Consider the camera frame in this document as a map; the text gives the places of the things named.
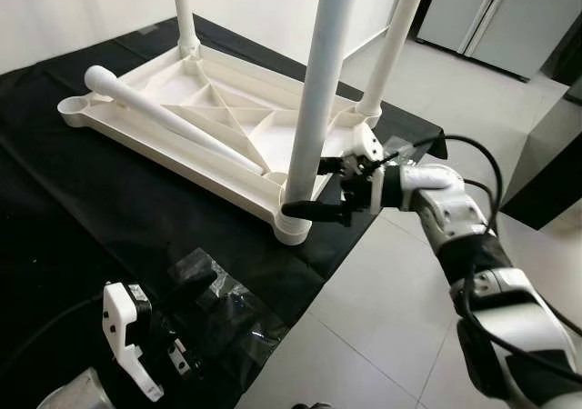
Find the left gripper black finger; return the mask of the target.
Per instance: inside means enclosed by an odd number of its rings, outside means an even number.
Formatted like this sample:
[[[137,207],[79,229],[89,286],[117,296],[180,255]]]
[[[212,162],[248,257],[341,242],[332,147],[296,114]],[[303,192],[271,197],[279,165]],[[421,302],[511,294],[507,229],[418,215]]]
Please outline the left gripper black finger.
[[[175,289],[175,307],[208,310],[216,303],[215,283],[217,275],[213,271],[201,272],[180,281]]]

